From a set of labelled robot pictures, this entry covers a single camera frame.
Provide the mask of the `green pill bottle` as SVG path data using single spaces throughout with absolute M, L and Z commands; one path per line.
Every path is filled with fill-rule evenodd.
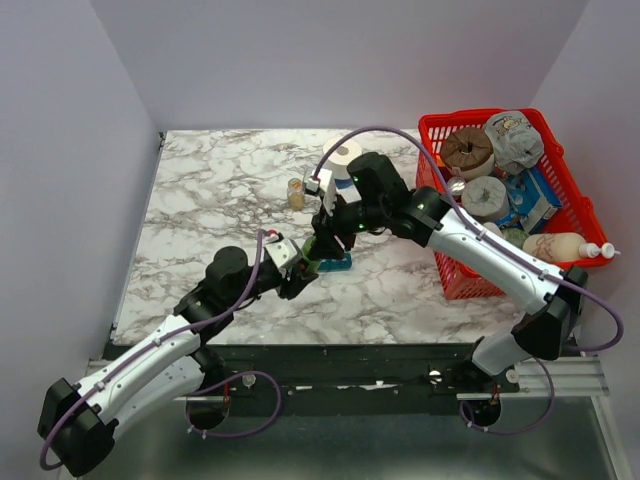
M 304 261 L 306 262 L 306 271 L 310 273 L 316 273 L 322 262 L 322 258 L 317 253 L 315 248 L 316 237 L 312 236 L 305 240 L 301 251 Z

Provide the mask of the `teal weekly pill organizer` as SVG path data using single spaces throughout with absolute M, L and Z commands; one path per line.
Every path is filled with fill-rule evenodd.
M 352 268 L 352 256 L 346 253 L 342 259 L 324 259 L 318 266 L 319 272 L 339 272 Z

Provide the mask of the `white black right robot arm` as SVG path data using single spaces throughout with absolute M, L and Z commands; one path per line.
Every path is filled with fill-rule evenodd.
M 349 164 L 348 173 L 360 196 L 353 203 L 340 199 L 329 169 L 305 180 L 307 194 L 322 201 L 312 218 L 312 258 L 340 259 L 358 234 L 387 229 L 470 267 L 510 296 L 524 315 L 513 327 L 480 339 L 461 365 L 461 382 L 471 391 L 485 390 L 520 361 L 560 356 L 581 312 L 584 270 L 563 270 L 525 253 L 434 188 L 408 188 L 386 156 L 366 153 Z

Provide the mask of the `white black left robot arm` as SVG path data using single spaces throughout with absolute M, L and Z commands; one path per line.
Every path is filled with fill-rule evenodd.
M 317 276 L 316 263 L 289 239 L 258 243 L 254 261 L 239 247 L 219 250 L 203 280 L 146 338 L 102 370 L 47 389 L 37 426 L 41 468 L 81 477 L 135 419 L 184 394 L 214 393 L 222 372 L 207 342 L 249 301 L 271 290 L 291 300 Z

